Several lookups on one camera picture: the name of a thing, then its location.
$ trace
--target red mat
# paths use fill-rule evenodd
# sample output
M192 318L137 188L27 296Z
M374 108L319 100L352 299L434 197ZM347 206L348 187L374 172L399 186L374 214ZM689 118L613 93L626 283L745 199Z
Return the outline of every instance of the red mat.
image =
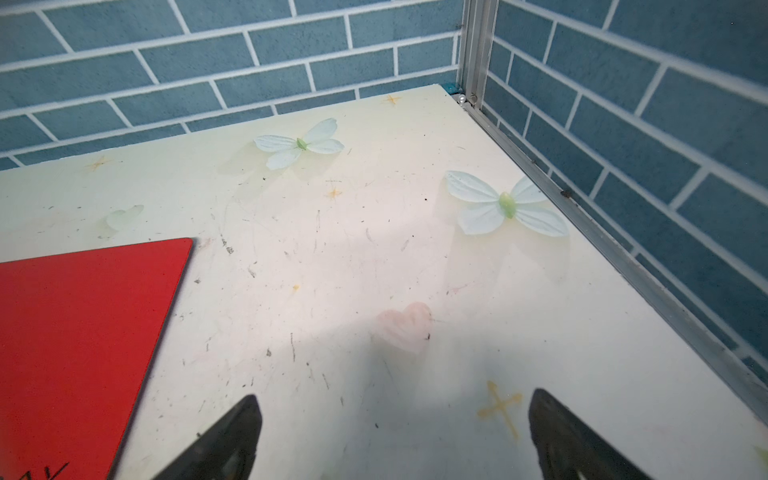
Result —
M191 247L0 263L0 477L106 478Z

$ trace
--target white table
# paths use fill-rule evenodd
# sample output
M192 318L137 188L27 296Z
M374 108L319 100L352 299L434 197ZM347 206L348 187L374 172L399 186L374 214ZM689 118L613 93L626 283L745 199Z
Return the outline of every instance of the white table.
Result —
M522 173L440 87L393 97L0 174L2 261L196 238L117 479L151 478L250 392L251 478L540 478L535 387L659 480L765 478L762 424L575 228L457 228L446 170L498 190ZM254 137L329 117L344 151L264 167ZM414 301L435 317L420 354L371 334ZM489 380L522 394L517 441L478 416Z

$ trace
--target wall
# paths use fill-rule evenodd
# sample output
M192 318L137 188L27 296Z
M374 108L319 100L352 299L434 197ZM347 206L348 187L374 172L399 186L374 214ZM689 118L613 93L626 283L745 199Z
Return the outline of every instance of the wall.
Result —
M763 382L766 25L757 0L501 0L483 106Z
M462 8L0 1L0 170L453 82Z

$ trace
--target butterfly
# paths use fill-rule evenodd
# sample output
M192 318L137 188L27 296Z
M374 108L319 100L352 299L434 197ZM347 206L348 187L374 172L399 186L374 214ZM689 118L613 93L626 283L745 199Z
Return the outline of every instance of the butterfly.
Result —
M344 145L331 137L336 132L336 119L321 121L304 135L303 138L288 138L280 135L262 135L253 139L259 150L276 152L266 161L270 170L285 168L299 159L304 151L316 154L335 154L344 149Z
M531 205L547 197L528 177L501 195L486 182L465 172L448 171L445 179L451 195L475 204L458 215L458 225L467 235L490 233L499 228L505 218L515 218L534 232L550 237L568 235L568 225L562 217L552 210Z

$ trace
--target red board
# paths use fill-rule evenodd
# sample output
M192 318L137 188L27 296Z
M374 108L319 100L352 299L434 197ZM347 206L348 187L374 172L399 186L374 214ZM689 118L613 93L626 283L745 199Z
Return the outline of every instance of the red board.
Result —
M0 263L0 477L107 477L191 247Z

